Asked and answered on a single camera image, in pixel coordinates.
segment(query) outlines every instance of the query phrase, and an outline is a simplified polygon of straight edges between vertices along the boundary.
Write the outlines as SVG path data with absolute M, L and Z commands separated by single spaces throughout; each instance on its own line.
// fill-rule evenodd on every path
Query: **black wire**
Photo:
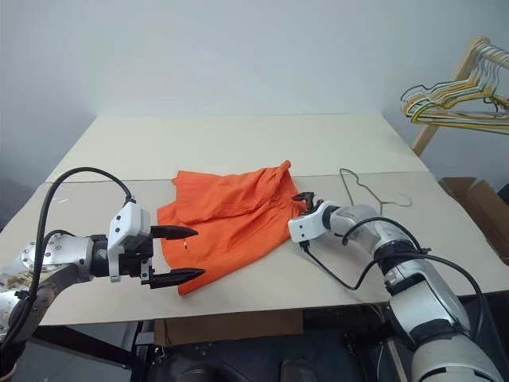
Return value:
M 128 202 L 135 203 L 136 201 L 133 199 L 132 194 L 130 193 L 130 190 L 127 188 L 127 186 L 117 177 L 111 175 L 110 173 L 107 173 L 104 170 L 96 169 L 95 167 L 76 167 L 75 169 L 69 170 L 62 175 L 60 175 L 53 184 L 49 187 L 48 192 L 46 193 L 46 197 L 42 203 L 41 207 L 41 214 L 39 215 L 39 224 L 37 226 L 37 236 L 35 241 L 35 255 L 34 255 L 34 261 L 33 261 L 33 272 L 32 272 L 32 282 L 30 283 L 29 288 L 29 295 L 26 299 L 22 300 L 21 303 L 23 306 L 21 307 L 21 313 L 16 321 L 16 323 L 9 329 L 9 332 L 6 335 L 6 338 L 4 339 L 4 342 L 2 343 L 2 346 L 0 347 L 0 352 L 3 352 L 7 349 L 7 347 L 10 345 L 10 343 L 14 340 L 14 338 L 19 334 L 21 328 L 26 323 L 26 320 L 28 319 L 28 316 L 30 314 L 30 311 L 32 309 L 33 303 L 37 299 L 37 289 L 39 287 L 39 281 L 41 279 L 41 270 L 42 270 L 42 263 L 44 261 L 44 253 L 46 250 L 46 246 L 48 244 L 49 238 L 56 233 L 64 233 L 66 235 L 72 235 L 67 231 L 64 230 L 56 230 L 51 231 L 48 235 L 45 236 L 45 230 L 46 230 L 46 220 L 48 219 L 48 212 L 49 212 L 49 205 L 51 204 L 51 200 L 53 199 L 53 196 L 55 195 L 56 189 L 64 182 L 65 179 L 70 177 L 71 175 L 74 175 L 75 173 L 83 173 L 83 172 L 90 172 L 90 173 L 98 173 L 100 175 L 103 175 L 104 177 L 108 177 L 112 181 L 114 181 L 117 185 L 120 186 L 120 188 L 124 191 L 126 194 L 125 204 Z
M 405 258 L 412 258 L 412 259 L 427 259 L 436 261 L 438 263 L 442 263 L 444 265 L 447 265 L 456 271 L 460 272 L 472 285 L 474 291 L 476 292 L 476 298 L 478 302 L 478 311 L 477 311 L 477 322 L 476 322 L 476 329 L 474 331 L 474 334 L 472 336 L 472 339 L 474 341 L 477 341 L 480 336 L 480 331 L 482 329 L 483 321 L 484 321 L 484 311 L 486 308 L 486 300 L 483 295 L 483 292 L 481 291 L 479 284 L 477 281 L 470 275 L 464 268 L 460 267 L 456 263 L 453 263 L 452 261 L 442 259 L 441 257 L 427 255 L 424 253 L 393 253 L 391 255 L 385 255 L 381 256 L 377 259 L 374 259 L 370 261 L 367 266 L 363 269 L 362 273 L 360 274 L 359 279 L 357 280 L 357 283 L 354 286 L 349 286 L 347 283 L 345 283 L 343 280 L 341 280 L 337 275 L 335 275 L 331 270 L 329 270 L 320 260 L 318 260 L 306 246 L 302 247 L 302 250 L 311 257 L 317 264 L 325 271 L 327 272 L 333 279 L 335 279 L 339 284 L 341 284 L 343 287 L 347 288 L 348 290 L 357 290 L 359 289 L 360 285 L 362 284 L 363 280 L 366 278 L 366 274 L 369 272 L 370 269 L 373 268 L 373 266 L 385 259 L 388 259 L 390 257 L 405 257 Z
M 339 284 L 341 284 L 343 287 L 347 288 L 348 290 L 358 290 L 360 288 L 360 285 L 363 283 L 364 279 L 366 278 L 367 273 L 370 269 L 373 268 L 375 264 L 377 264 L 378 260 L 372 260 L 370 261 L 367 266 L 363 269 L 363 272 L 360 274 L 359 279 L 357 280 L 357 283 L 354 286 L 349 286 L 345 281 L 340 279 L 338 276 L 336 276 L 330 269 L 328 269 L 319 259 L 313 255 L 309 249 L 302 248 L 302 250 L 311 258 L 313 259 L 318 266 L 320 266 L 321 269 L 323 269 L 325 272 L 328 273 L 329 276 L 331 276 L 333 279 L 335 279 Z
M 496 100 L 494 100 L 493 98 L 488 98 L 488 99 L 490 99 L 491 101 L 487 101 L 486 97 L 484 97 L 483 102 L 484 103 L 493 103 L 493 105 L 495 106 L 495 113 L 499 114 L 499 105 L 497 104 Z
M 372 221 L 385 221 L 386 223 L 389 223 L 389 224 L 392 224 L 394 225 L 395 227 L 398 227 L 399 229 L 401 229 L 409 238 L 410 240 L 412 240 L 412 243 L 414 243 L 414 246 L 415 248 L 417 249 L 417 251 L 419 253 L 423 253 L 423 250 L 421 248 L 421 245 L 419 244 L 419 242 L 417 241 L 417 239 L 415 238 L 414 235 L 412 235 L 412 233 L 406 229 L 405 227 L 403 227 L 400 223 L 398 223 L 396 220 L 392 220 L 392 219 L 389 219 L 388 217 L 383 217 L 383 216 L 375 216 L 375 217 L 370 217 L 368 219 L 364 219 L 364 220 L 361 220 L 359 223 L 355 224 L 353 227 L 351 227 L 347 233 L 344 234 L 343 236 L 343 239 L 341 240 L 341 243 L 343 243 L 343 245 L 347 245 L 348 244 L 348 237 L 357 229 L 359 228 L 360 226 L 362 225 L 365 225 L 366 223 L 371 223 Z

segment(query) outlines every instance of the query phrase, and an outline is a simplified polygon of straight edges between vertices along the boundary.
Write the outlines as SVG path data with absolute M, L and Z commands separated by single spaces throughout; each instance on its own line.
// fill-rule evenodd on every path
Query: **orange cloth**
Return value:
M 289 238 L 288 220 L 305 209 L 288 169 L 265 168 L 242 175 L 179 171 L 172 180 L 175 201 L 160 207 L 157 222 L 187 226 L 199 235 L 162 240 L 171 268 L 196 267 L 206 272 L 178 287 L 189 293 L 262 258 Z

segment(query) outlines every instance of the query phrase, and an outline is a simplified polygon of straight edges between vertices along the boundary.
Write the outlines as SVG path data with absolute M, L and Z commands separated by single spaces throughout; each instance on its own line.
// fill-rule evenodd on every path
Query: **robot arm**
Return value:
M 289 221 L 292 241 L 309 241 L 331 232 L 355 240 L 379 259 L 391 297 L 390 320 L 403 342 L 415 350 L 412 379 L 430 381 L 502 381 L 496 367 L 469 338 L 468 315 L 433 265 L 416 259 L 418 249 L 400 228 L 386 221 L 359 222 L 379 216 L 369 205 L 339 207 L 331 201 L 313 205 L 312 193 L 299 194 L 308 210 Z
M 69 286 L 106 276 L 116 283 L 122 275 L 129 275 L 139 277 L 141 284 L 148 284 L 152 289 L 179 285 L 202 275 L 204 270 L 195 268 L 172 269 L 155 275 L 152 268 L 153 239 L 176 240 L 197 234 L 191 228 L 151 227 L 149 213 L 132 201 L 111 220 L 109 238 L 55 233 L 45 247 L 37 297 L 22 327 L 6 344 L 10 330 L 20 320 L 33 279 L 35 242 L 29 243 L 11 264 L 0 268 L 0 377 L 10 373 L 47 309 Z

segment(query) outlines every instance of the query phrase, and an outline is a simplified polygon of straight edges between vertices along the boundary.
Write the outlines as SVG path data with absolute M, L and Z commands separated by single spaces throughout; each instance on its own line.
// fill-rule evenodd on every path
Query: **white table surface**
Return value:
M 294 176 L 428 171 L 380 115 L 100 117 L 48 176 L 92 166 L 122 180 L 171 179 L 179 169 L 245 173 L 289 159 Z M 102 181 L 82 173 L 72 181 Z
M 412 231 L 432 254 L 450 259 L 478 281 L 484 292 L 509 289 L 509 268 L 486 242 L 466 212 L 436 183 L 428 172 L 374 173 L 362 176 L 384 200 L 405 201 L 409 208 L 389 205 L 385 215 Z M 348 198 L 337 176 L 296 177 L 301 191 L 313 190 L 318 197 L 347 204 Z M 173 199 L 173 185 L 164 181 L 128 181 L 138 203 L 152 214 Z M 25 207 L 0 234 L 0 265 L 8 263 L 33 239 L 37 217 L 49 184 L 43 184 Z M 364 189 L 351 186 L 355 203 L 374 204 Z M 66 183 L 50 209 L 47 229 L 67 229 L 86 236 L 107 232 L 110 219 L 123 202 L 122 192 L 110 181 Z M 153 265 L 157 272 L 168 267 L 155 241 Z M 343 247 L 334 237 L 313 242 L 312 251 L 345 281 L 353 284 L 370 256 L 355 245 Z M 457 294 L 471 294 L 461 275 L 440 264 L 437 269 Z M 301 252 L 286 242 L 265 258 L 181 297 L 176 288 L 151 290 L 139 279 L 126 276 L 112 284 L 109 278 L 94 279 L 65 290 L 50 307 L 43 324 L 63 325 L 92 322 L 137 321 L 239 311 L 276 310 L 316 306 L 338 306 L 388 299 L 382 275 L 373 269 L 357 292 L 337 285 Z

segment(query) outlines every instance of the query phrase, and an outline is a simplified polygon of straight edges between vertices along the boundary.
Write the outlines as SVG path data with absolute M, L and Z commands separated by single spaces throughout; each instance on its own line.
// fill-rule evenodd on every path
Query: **wire hanger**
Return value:
M 483 42 L 474 46 L 469 59 L 470 72 L 465 79 L 438 83 L 431 88 L 417 85 L 403 93 L 402 111 L 412 123 L 509 134 L 509 99 L 495 93 L 500 67 L 509 68 L 509 52 Z M 476 99 L 492 103 L 495 111 L 450 110 L 461 102 Z
M 343 181 L 344 189 L 347 191 L 348 199 L 350 200 L 350 205 L 354 205 L 354 203 L 353 203 L 352 194 L 350 193 L 350 189 L 348 188 L 346 179 L 344 178 L 345 172 L 349 173 L 350 175 L 353 175 L 353 177 L 356 179 L 356 184 L 359 187 L 362 187 L 363 189 L 367 190 L 374 197 L 374 199 L 376 201 L 378 201 L 379 206 L 380 206 L 379 213 L 381 216 L 383 215 L 383 206 L 384 205 L 397 205 L 399 207 L 410 207 L 412 205 L 412 199 L 410 199 L 410 197 L 408 197 L 407 195 L 405 195 L 403 193 L 398 193 L 398 194 L 401 195 L 402 197 L 405 197 L 408 200 L 408 202 L 406 204 L 397 203 L 395 201 L 383 201 L 382 199 L 377 197 L 376 194 L 367 185 L 360 182 L 360 178 L 359 178 L 359 175 L 357 175 L 357 173 L 354 173 L 352 170 L 349 170 L 349 169 L 340 168 L 341 181 Z

